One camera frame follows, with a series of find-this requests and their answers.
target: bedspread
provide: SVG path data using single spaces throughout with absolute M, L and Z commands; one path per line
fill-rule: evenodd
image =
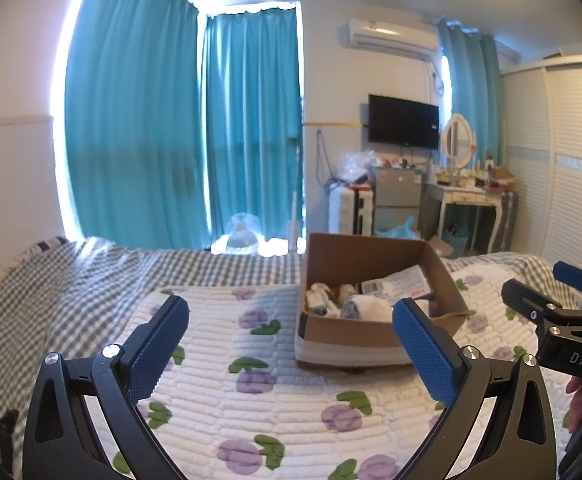
M 513 253 L 445 261 L 449 270 L 476 262 L 497 263 L 565 305 L 566 286 L 556 284 L 541 259 Z M 26 410 L 42 357 L 93 355 L 117 338 L 133 309 L 167 284 L 251 286 L 300 281 L 301 256 L 214 256 L 203 251 L 143 251 L 88 238 L 34 256 L 0 281 L 0 418 L 20 412 L 14 432 L 15 473 L 21 465 Z
M 536 351 L 535 327 L 500 298 L 502 283 L 518 277 L 497 264 L 453 273 L 472 311 L 455 336 L 458 345 L 503 360 Z M 297 286 L 168 287 L 140 303 L 117 340 L 151 319 L 166 294 L 189 302 L 189 328 L 151 399 L 138 405 L 189 480 L 392 480 L 436 423 L 443 406 L 410 367 L 361 375 L 299 369 L 293 343 L 298 293 Z M 564 450 L 568 377 L 543 374 Z M 452 474 L 469 465 L 493 404 L 485 402 Z M 128 474 L 97 400 L 90 398 L 88 406 L 113 466 Z

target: blue plastic bag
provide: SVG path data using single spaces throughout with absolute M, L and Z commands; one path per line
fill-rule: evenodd
M 409 216 L 408 220 L 402 225 L 398 225 L 389 231 L 376 231 L 375 235 L 381 238 L 401 238 L 403 240 L 420 240 L 420 237 L 413 232 L 411 226 L 413 225 L 413 216 Z

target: gray checkered blanket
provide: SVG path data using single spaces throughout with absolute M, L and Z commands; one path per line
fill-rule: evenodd
M 539 258 L 513 253 L 447 261 L 449 271 L 477 262 L 513 267 L 531 286 L 572 306 Z M 299 283 L 301 256 L 214 256 L 188 250 L 129 250 L 88 238 L 38 254 L 0 280 L 0 418 L 20 417 L 14 468 L 20 472 L 26 411 L 40 360 L 51 350 L 72 359 L 115 340 L 135 306 L 163 285 L 247 286 Z

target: television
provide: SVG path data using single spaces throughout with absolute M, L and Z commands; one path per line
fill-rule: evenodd
M 436 150 L 439 122 L 435 105 L 369 95 L 369 142 Z

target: wardrobe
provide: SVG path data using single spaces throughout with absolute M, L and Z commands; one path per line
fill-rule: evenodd
M 504 164 L 520 197 L 512 250 L 582 267 L 582 56 L 502 78 Z

